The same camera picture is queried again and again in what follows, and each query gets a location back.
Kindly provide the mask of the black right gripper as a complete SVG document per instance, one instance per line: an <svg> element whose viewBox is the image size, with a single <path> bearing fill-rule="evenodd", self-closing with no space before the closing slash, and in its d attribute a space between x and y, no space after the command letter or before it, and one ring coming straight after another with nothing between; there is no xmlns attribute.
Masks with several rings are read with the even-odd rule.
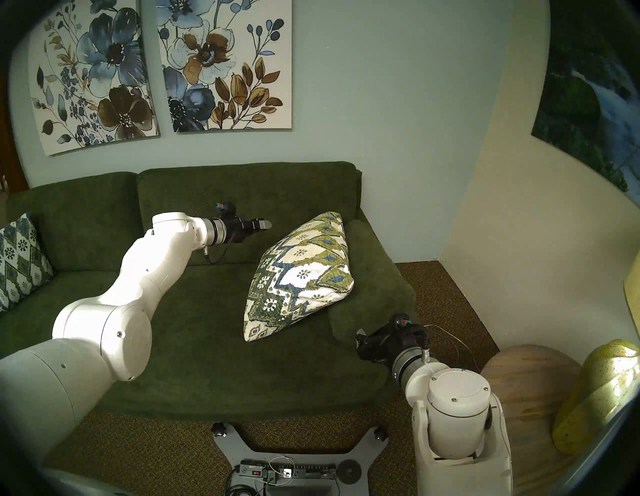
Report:
<svg viewBox="0 0 640 496"><path fill-rule="evenodd" d="M356 353L360 360L374 364L392 364L404 350L404 332L399 330L379 329L375 334L367 336L363 329L356 331Z"/></svg>

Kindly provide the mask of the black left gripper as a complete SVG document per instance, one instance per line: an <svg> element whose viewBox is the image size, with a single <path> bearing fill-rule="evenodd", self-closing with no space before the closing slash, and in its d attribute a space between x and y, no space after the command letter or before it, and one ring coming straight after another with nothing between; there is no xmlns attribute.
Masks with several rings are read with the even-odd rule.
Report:
<svg viewBox="0 0 640 496"><path fill-rule="evenodd" d="M268 231L272 227L272 223L264 218L245 221L233 215L227 219L227 227L230 233L228 243L242 243L248 236L253 235L255 232Z"/></svg>

